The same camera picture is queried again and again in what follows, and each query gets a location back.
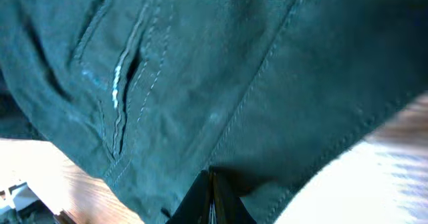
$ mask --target stitching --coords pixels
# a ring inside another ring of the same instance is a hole
[[[208,161],[205,163],[204,169],[207,169],[208,166],[212,163],[213,159],[217,156],[218,150],[223,146],[223,143],[225,142],[225,139],[229,136],[231,127],[236,122],[237,117],[240,115],[243,107],[245,106],[245,103],[247,102],[249,96],[253,92],[255,83],[261,78],[261,75],[265,72],[266,68],[269,66],[269,60],[274,55],[274,52],[276,51],[277,43],[281,41],[281,35],[280,33],[283,32],[287,26],[291,23],[292,17],[296,15],[296,9],[303,3],[303,0],[294,0],[292,3],[292,6],[290,10],[286,13],[284,23],[282,27],[277,32],[277,35],[275,36],[272,46],[270,47],[268,53],[265,55],[264,60],[261,63],[261,66],[259,70],[257,71],[257,74],[254,76],[253,80],[249,84],[249,89],[244,94],[244,97],[242,98],[241,102],[239,103],[237,110],[233,113],[232,119],[229,121],[226,131],[224,132],[223,136],[221,137],[221,140],[218,142],[218,144],[214,147],[214,149],[211,152],[211,155],[208,159]]]
[[[150,89],[148,90],[148,92],[146,94],[146,97],[144,98],[144,101],[142,102],[142,107],[141,107],[140,115],[139,115],[139,117],[137,119],[137,122],[140,122],[140,119],[142,117],[142,113],[143,113],[144,107],[146,106],[146,103],[147,103],[148,96],[152,92],[154,85],[157,83],[159,75],[162,72],[162,67],[163,67],[163,65],[165,63],[165,56],[167,55],[168,46],[169,46],[169,36],[170,36],[170,32],[171,32],[171,23],[173,21],[174,2],[175,2],[175,0],[171,0],[171,14],[169,15],[169,18],[168,18],[169,25],[167,27],[167,33],[165,34],[165,38],[164,38],[164,48],[163,48],[163,52],[162,52],[162,57],[160,58],[159,71],[156,73],[156,78],[153,80],[153,83],[150,86]]]
[[[112,174],[113,169],[120,163],[120,161],[123,159],[123,156],[125,156],[125,154],[121,155],[120,158],[108,169],[107,173],[104,174],[104,180],[106,180]]]
[[[134,152],[134,149],[131,150],[130,153],[130,158],[128,160],[128,163],[126,164],[125,168],[123,168],[123,170],[120,172],[120,174],[116,177],[116,180],[114,180],[112,187],[115,187],[116,184],[118,183],[118,181],[120,180],[120,178],[122,177],[123,173],[128,169],[129,165],[131,164],[131,160],[132,160],[132,153]]]
[[[292,194],[289,190],[285,190],[285,192],[282,193],[281,197],[278,199],[278,202],[276,203],[276,205],[274,205],[271,208],[271,211],[269,212],[269,214],[267,215],[265,221],[263,223],[268,223],[268,221],[272,220],[272,217],[274,215],[274,213],[280,208],[281,204],[288,199],[289,195]]]
[[[151,26],[149,27],[148,33],[147,33],[147,43],[145,45],[145,50],[147,50],[151,46],[151,43],[152,43],[152,33],[153,33],[153,31],[154,31],[154,29],[156,27],[156,23],[158,22],[158,15],[161,12],[161,3],[162,3],[162,0],[157,0],[156,10],[155,10],[154,16],[153,16],[153,21],[152,21]],[[135,80],[134,84],[131,87],[130,94],[134,91],[134,89],[135,89],[138,81],[140,80],[140,78],[142,76],[142,73],[144,73],[144,71],[145,71],[145,69],[147,67],[148,61],[149,61],[149,58],[145,58],[144,65],[143,65],[143,67],[142,67],[142,69],[141,69],[141,71],[140,71],[137,79]],[[129,106],[131,105],[131,103],[132,103],[132,96],[129,99],[128,109],[130,109]]]
[[[138,20],[135,23],[134,27],[132,28],[131,34],[128,37],[128,41],[126,43],[125,50],[120,54],[119,62],[117,63],[116,68],[114,69],[114,79],[113,79],[113,90],[112,90],[112,101],[113,101],[113,107],[114,109],[117,109],[118,117],[116,119],[115,125],[114,125],[114,136],[113,136],[113,155],[117,155],[117,138],[119,135],[119,124],[122,121],[122,110],[118,108],[118,83],[120,81],[120,72],[124,64],[124,60],[126,57],[128,57],[128,54],[130,52],[130,47],[134,43],[134,40],[136,38],[137,31],[139,27],[141,26],[143,22],[143,17],[146,12],[146,9],[148,8],[148,3],[145,3],[142,9],[140,10],[140,14],[138,16]]]
[[[405,92],[405,97],[397,98],[396,100],[385,103],[383,111],[379,115],[368,116],[366,120],[355,126],[352,131],[350,131],[348,134],[345,134],[335,145],[325,150],[317,160],[315,160],[310,166],[306,167],[304,171],[302,171],[302,174],[297,178],[297,183],[301,183],[304,179],[307,179],[308,176],[312,176],[313,170],[316,168],[316,166],[319,166],[328,156],[332,156],[337,152],[337,150],[342,149],[344,146],[349,146],[350,143],[355,142],[355,138],[360,136],[364,128],[374,126],[378,119],[386,117],[391,110],[394,110],[403,104],[403,99],[408,100],[411,96],[414,96],[414,93]],[[285,197],[282,197],[278,200],[277,205],[272,209],[263,223],[269,223],[269,221],[272,220],[272,216],[278,211],[280,207],[283,206],[282,203],[285,200]]]
[[[82,38],[80,39],[79,44],[75,50],[76,52],[73,56],[73,58],[75,60],[79,61],[79,64],[80,64],[80,60],[82,59],[82,56],[83,56],[83,51],[85,50],[88,42],[90,41],[92,35],[94,34],[95,28],[98,26],[101,19],[105,16],[107,9],[112,4],[112,1],[113,0],[104,0],[103,4],[98,9],[98,11],[95,13],[94,18],[92,18],[91,22],[89,23],[88,28],[85,30]]]
[[[165,59],[165,56],[166,56],[166,54],[167,54],[167,50],[168,50],[168,43],[169,43],[169,31],[171,30],[171,22],[172,22],[172,20],[173,20],[173,9],[174,9],[174,3],[175,3],[175,0],[171,0],[171,14],[170,14],[170,16],[169,16],[169,26],[167,27],[167,36],[165,36],[165,39],[164,39],[164,41],[165,41],[165,47],[164,47],[164,52],[163,52],[163,56],[162,56],[162,59],[161,59],[161,63],[163,64],[163,61],[164,61],[164,59]],[[117,178],[116,178],[116,180],[114,181],[114,183],[113,183],[113,185],[112,185],[112,187],[115,187],[116,186],[116,184],[118,183],[118,181],[120,180],[120,178],[122,177],[122,175],[123,175],[123,173],[126,171],[126,169],[128,169],[128,167],[130,166],[130,163],[131,163],[131,160],[132,160],[132,153],[134,152],[134,149],[132,149],[131,150],[131,153],[130,153],[130,158],[129,158],[129,161],[128,161],[128,163],[126,164],[126,166],[125,166],[125,168],[123,168],[123,170],[122,170],[122,172],[120,172],[120,174],[117,176]]]
[[[112,154],[106,144],[106,123],[105,123],[105,116],[104,116],[104,111],[102,109],[102,102],[101,100],[98,100],[98,107],[100,109],[100,117],[101,117],[101,138],[102,138],[102,146],[104,147],[104,150],[106,152],[106,155],[108,157],[108,159],[112,162],[113,158],[112,158]]]

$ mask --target wooden surface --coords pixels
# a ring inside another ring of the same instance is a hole
[[[3,177],[27,181],[53,212],[76,223],[142,223],[51,143],[0,146]],[[277,223],[428,223],[428,95],[320,171]]]

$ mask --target cloth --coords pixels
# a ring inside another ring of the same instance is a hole
[[[0,138],[44,140],[9,92],[0,70]]]
[[[38,132],[145,223],[210,166],[273,223],[427,89],[427,1],[0,0],[0,68]]]
[[[8,210],[0,215],[1,224],[54,224],[54,214],[40,201],[33,202],[28,207],[18,211]]]

